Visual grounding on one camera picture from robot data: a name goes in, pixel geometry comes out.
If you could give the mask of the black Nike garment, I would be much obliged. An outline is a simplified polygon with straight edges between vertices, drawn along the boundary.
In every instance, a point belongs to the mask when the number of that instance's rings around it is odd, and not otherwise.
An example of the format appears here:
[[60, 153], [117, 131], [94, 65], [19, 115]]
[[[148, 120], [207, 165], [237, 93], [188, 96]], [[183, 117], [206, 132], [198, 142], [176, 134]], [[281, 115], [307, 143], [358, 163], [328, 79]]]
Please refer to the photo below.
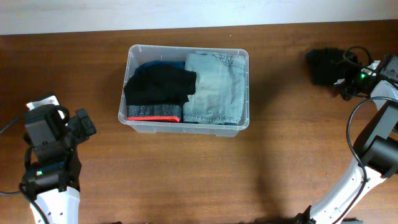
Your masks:
[[350, 79], [360, 68], [343, 58], [344, 50], [337, 48], [313, 49], [305, 55], [314, 85], [332, 86], [338, 80]]

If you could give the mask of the black garment with red trim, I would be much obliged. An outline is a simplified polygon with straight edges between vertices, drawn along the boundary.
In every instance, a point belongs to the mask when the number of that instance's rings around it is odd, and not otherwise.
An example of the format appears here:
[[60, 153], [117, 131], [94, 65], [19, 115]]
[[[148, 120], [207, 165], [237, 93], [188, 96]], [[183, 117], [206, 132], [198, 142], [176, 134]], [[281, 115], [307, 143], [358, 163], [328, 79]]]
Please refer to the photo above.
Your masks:
[[183, 105], [196, 92], [196, 79], [195, 72], [167, 65], [134, 74], [124, 86], [127, 119], [181, 122]]

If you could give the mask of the light blue jeans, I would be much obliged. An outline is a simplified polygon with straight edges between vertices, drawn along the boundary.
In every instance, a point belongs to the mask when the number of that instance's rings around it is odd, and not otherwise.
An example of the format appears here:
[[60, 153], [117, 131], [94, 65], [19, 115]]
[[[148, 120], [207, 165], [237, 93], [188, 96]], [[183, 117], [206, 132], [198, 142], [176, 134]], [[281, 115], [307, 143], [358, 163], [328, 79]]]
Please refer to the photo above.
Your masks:
[[185, 69], [197, 74], [195, 93], [183, 105], [183, 120], [198, 124], [241, 122], [246, 60], [240, 55], [197, 51], [188, 54]]

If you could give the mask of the teal blue shirt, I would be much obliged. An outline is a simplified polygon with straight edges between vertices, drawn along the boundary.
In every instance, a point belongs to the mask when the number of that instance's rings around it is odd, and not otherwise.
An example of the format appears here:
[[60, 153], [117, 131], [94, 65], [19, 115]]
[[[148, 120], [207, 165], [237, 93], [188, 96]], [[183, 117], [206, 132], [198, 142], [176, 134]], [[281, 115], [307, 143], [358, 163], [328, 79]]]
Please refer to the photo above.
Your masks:
[[184, 61], [175, 61], [175, 62], [173, 62], [173, 61], [154, 60], [154, 61], [151, 61], [151, 62], [143, 63], [140, 66], [138, 66], [135, 69], [134, 74], [137, 75], [137, 74], [143, 73], [146, 68], [158, 67], [158, 66], [164, 66], [164, 65], [171, 66], [171, 67], [176, 67], [176, 68], [181, 68], [181, 69], [185, 68], [185, 62]]

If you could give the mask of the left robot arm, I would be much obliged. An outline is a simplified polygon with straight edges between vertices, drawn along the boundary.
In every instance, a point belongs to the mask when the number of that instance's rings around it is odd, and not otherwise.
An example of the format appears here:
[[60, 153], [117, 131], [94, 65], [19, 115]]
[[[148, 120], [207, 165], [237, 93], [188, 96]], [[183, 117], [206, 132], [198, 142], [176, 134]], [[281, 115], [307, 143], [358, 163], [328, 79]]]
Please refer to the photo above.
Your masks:
[[78, 223], [81, 162], [77, 147], [96, 134], [85, 109], [70, 116], [60, 105], [27, 112], [25, 173], [19, 184], [36, 223]]

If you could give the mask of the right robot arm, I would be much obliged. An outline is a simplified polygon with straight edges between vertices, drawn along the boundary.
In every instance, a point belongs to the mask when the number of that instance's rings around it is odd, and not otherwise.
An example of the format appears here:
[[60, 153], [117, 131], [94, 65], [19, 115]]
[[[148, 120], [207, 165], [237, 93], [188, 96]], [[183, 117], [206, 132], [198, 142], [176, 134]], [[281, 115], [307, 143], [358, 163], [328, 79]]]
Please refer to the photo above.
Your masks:
[[[397, 132], [397, 54], [386, 54], [380, 60], [369, 56], [361, 63], [350, 47], [315, 49], [305, 58], [314, 84], [334, 85], [344, 100], [358, 97], [363, 101], [353, 109], [346, 125], [353, 158], [345, 174], [325, 197], [288, 223], [342, 223], [371, 189], [397, 173], [397, 141], [390, 137]], [[375, 103], [377, 113], [351, 141], [354, 115], [369, 102]]]

